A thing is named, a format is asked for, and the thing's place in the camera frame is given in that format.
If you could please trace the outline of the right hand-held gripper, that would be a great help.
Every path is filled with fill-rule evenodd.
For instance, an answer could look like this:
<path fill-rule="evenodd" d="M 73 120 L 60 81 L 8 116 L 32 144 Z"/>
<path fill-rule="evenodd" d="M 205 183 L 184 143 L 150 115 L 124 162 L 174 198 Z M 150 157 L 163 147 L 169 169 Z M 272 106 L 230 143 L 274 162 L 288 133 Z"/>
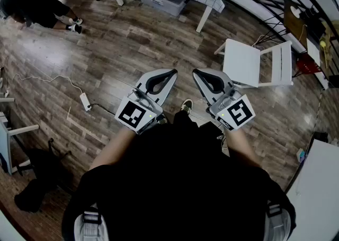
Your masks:
<path fill-rule="evenodd" d="M 194 69 L 192 75 L 209 104 L 209 113 L 226 129 L 237 130 L 255 117 L 247 96 L 233 87 L 227 74 L 214 69 Z"/>

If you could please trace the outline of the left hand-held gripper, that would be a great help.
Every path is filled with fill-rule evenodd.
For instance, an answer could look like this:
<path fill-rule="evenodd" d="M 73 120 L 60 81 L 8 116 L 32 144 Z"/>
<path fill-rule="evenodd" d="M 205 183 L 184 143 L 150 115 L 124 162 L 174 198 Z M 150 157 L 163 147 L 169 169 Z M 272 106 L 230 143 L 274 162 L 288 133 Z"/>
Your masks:
<path fill-rule="evenodd" d="M 161 105 L 176 79 L 176 69 L 157 69 L 144 73 L 137 82 L 137 87 L 133 87 L 123 97 L 114 118 L 138 135 L 150 129 L 162 115 Z"/>

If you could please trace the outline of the person's left forearm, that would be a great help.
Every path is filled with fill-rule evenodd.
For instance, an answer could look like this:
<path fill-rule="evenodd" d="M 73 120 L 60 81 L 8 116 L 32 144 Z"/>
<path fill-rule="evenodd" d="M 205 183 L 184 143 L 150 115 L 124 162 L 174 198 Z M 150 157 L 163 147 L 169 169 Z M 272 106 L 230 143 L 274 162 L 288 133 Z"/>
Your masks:
<path fill-rule="evenodd" d="M 122 158 L 136 135 L 137 134 L 134 131 L 127 127 L 121 128 L 93 160 L 90 170 L 102 165 L 117 163 Z"/>

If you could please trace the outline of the person's right forearm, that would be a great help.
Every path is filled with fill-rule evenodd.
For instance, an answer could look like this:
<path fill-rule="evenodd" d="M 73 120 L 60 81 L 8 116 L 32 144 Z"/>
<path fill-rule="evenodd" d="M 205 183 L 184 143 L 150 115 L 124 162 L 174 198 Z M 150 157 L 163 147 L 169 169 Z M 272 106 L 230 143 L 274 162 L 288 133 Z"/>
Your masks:
<path fill-rule="evenodd" d="M 226 144 L 230 157 L 248 166 L 260 166 L 260 160 L 252 149 L 245 132 L 238 130 L 225 130 Z"/>

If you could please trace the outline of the person's shoe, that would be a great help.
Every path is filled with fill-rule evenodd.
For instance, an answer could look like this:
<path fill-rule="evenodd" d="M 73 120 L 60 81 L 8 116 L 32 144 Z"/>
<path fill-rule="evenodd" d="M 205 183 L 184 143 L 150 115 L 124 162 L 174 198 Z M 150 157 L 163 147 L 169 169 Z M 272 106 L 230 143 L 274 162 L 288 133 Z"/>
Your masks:
<path fill-rule="evenodd" d="M 181 106 L 181 111 L 184 111 L 189 115 L 192 110 L 192 107 L 193 101 L 191 99 L 186 99 Z"/>

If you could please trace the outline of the white wooden chair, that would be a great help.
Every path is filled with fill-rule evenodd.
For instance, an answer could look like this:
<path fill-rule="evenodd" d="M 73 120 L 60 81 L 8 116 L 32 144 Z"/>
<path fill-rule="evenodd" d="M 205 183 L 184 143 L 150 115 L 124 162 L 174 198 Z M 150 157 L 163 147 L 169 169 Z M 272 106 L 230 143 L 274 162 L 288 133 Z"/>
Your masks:
<path fill-rule="evenodd" d="M 291 41 L 258 50 L 254 47 L 227 39 L 215 52 L 223 55 L 222 71 L 240 88 L 271 87 L 279 85 L 293 85 L 292 81 L 292 54 Z M 272 54 L 271 81 L 261 83 L 260 62 L 261 56 Z"/>

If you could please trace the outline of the white power strip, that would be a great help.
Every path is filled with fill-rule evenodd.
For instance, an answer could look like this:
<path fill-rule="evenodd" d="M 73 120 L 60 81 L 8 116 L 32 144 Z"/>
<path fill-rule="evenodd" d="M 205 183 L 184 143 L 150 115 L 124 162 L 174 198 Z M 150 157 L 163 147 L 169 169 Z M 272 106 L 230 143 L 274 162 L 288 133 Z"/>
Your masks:
<path fill-rule="evenodd" d="M 81 99 L 81 102 L 83 104 L 85 111 L 91 110 L 92 106 L 91 106 L 91 103 L 90 103 L 86 93 L 83 92 L 79 97 Z"/>

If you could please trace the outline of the red metal stool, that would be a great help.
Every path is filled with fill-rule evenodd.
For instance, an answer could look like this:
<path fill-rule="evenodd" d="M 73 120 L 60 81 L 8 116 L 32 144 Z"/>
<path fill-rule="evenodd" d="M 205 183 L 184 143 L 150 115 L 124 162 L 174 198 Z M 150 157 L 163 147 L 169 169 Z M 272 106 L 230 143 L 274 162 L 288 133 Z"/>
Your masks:
<path fill-rule="evenodd" d="M 312 59 L 312 57 L 307 54 L 303 53 L 299 55 L 299 58 L 296 61 L 296 65 L 298 68 L 298 71 L 294 75 L 294 77 L 297 77 L 302 74 L 315 74 L 317 72 L 321 72 L 321 68 L 316 64 L 316 62 Z"/>

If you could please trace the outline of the brown wooden side table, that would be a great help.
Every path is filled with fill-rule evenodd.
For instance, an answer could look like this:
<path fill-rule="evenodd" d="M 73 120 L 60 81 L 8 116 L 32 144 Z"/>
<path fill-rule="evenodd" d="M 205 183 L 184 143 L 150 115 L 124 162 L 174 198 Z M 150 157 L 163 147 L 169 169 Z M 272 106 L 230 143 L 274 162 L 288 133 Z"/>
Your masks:
<path fill-rule="evenodd" d="M 290 10 L 290 6 L 300 9 L 300 7 L 294 1 L 284 0 L 283 24 L 287 31 L 291 33 L 296 38 L 298 43 L 304 48 L 303 51 L 305 51 L 307 50 L 307 26 L 304 20 L 301 18 L 301 14 L 299 19 L 294 17 Z"/>

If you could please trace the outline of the person's black clothing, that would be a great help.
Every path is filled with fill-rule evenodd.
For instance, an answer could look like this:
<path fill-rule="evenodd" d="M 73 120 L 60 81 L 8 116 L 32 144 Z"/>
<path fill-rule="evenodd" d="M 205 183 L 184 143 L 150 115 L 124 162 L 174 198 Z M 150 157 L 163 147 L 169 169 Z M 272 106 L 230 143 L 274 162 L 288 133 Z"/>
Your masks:
<path fill-rule="evenodd" d="M 184 111 L 88 170 L 64 213 L 64 241 L 287 241 L 296 211 L 262 167 L 230 157 L 225 132 Z"/>

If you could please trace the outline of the small black device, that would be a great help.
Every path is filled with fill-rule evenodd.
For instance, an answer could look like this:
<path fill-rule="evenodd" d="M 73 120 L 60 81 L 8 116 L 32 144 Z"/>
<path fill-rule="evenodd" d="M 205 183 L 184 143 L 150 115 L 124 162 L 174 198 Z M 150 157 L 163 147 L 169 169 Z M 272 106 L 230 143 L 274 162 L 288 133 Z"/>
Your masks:
<path fill-rule="evenodd" d="M 328 143 L 328 133 L 327 132 L 314 132 L 313 138 L 322 142 Z"/>

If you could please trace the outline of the white desk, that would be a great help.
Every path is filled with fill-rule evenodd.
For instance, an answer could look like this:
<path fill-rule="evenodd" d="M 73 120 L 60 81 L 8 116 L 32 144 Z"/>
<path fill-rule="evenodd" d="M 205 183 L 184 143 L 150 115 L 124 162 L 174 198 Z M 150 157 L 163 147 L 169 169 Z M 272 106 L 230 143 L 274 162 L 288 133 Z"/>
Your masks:
<path fill-rule="evenodd" d="M 339 232 L 339 147 L 314 140 L 287 196 L 297 225 L 289 241 L 332 241 Z"/>

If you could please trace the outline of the black bag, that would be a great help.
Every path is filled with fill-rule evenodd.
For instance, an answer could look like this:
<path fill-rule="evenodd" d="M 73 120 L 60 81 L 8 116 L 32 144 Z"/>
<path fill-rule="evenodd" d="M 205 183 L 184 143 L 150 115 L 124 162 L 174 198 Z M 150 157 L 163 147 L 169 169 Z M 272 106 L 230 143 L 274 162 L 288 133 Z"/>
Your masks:
<path fill-rule="evenodd" d="M 52 146 L 53 142 L 53 138 L 48 140 L 48 150 L 23 148 L 30 162 L 24 166 L 18 165 L 17 172 L 23 175 L 24 171 L 33 170 L 35 179 L 14 197 L 16 206 L 22 211 L 38 212 L 46 194 L 56 188 L 61 188 L 69 195 L 74 193 L 66 184 L 73 175 L 62 164 L 62 160 L 72 152 L 62 154 Z"/>

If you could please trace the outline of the white wooden furniture frame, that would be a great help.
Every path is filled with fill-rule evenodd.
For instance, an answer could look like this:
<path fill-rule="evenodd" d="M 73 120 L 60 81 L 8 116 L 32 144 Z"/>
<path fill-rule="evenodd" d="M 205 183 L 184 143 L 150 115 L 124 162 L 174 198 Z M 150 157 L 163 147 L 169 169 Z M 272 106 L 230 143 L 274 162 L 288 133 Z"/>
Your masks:
<path fill-rule="evenodd" d="M 10 147 L 11 137 L 37 129 L 39 129 L 38 124 L 8 130 L 8 128 L 5 126 L 4 122 L 0 118 L 0 166 L 5 173 L 12 175 L 17 171 L 17 166 L 12 166 Z"/>

